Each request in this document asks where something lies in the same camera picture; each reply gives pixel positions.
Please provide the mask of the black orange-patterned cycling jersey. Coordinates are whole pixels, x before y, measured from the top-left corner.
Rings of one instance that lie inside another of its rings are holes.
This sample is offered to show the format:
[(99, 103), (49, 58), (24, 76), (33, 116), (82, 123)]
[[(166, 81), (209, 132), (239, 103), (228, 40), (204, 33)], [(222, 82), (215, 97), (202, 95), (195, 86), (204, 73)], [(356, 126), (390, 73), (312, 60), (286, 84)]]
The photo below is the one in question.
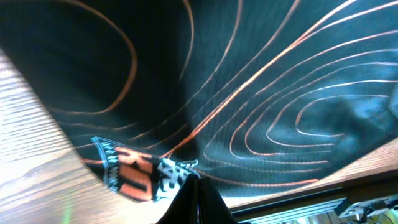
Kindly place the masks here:
[(285, 192), (397, 137), (396, 1), (2, 1), (1, 49), (135, 200), (188, 169), (227, 197)]

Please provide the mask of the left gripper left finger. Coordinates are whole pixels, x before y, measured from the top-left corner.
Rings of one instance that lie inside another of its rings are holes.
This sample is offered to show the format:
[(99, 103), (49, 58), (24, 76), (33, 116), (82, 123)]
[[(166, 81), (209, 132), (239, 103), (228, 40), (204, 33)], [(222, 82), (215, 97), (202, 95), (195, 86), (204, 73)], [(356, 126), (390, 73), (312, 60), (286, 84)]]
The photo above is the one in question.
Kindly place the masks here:
[(157, 224), (197, 224), (199, 178), (189, 175)]

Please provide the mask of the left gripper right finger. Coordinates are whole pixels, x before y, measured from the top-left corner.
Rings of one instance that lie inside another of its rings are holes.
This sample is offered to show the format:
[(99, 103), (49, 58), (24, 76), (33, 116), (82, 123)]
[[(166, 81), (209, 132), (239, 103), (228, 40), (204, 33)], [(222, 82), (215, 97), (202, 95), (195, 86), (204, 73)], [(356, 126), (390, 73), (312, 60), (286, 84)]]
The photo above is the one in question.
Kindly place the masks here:
[(199, 180), (199, 223), (238, 224), (208, 178)]

